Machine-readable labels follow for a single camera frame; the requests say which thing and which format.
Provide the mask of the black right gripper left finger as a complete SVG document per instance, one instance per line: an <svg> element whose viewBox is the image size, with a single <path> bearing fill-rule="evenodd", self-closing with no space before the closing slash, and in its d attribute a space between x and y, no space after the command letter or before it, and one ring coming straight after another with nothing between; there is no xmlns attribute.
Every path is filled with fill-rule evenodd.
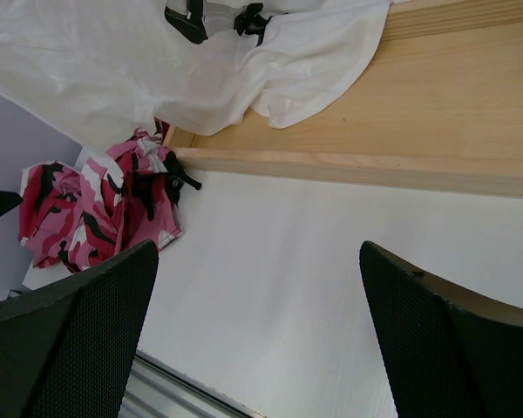
<svg viewBox="0 0 523 418"><path fill-rule="evenodd" d="M146 240L0 301L0 417L115 417L159 264Z"/></svg>

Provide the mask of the pink camouflage trousers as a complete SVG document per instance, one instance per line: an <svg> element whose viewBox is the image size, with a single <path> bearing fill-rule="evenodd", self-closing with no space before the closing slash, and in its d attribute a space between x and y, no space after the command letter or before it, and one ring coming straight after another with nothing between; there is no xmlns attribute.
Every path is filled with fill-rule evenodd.
<svg viewBox="0 0 523 418"><path fill-rule="evenodd" d="M138 128L105 153L90 152L80 169L58 161L24 169L18 240L32 265L78 273L145 240L163 249L183 233L180 191L199 190L173 150L169 131Z"/></svg>

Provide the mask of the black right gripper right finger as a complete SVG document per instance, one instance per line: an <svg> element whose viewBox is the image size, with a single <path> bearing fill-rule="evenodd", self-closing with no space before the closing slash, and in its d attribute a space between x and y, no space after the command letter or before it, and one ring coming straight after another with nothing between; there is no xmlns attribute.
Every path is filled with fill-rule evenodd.
<svg viewBox="0 0 523 418"><path fill-rule="evenodd" d="M523 417L523 308L373 242L359 263L400 417Z"/></svg>

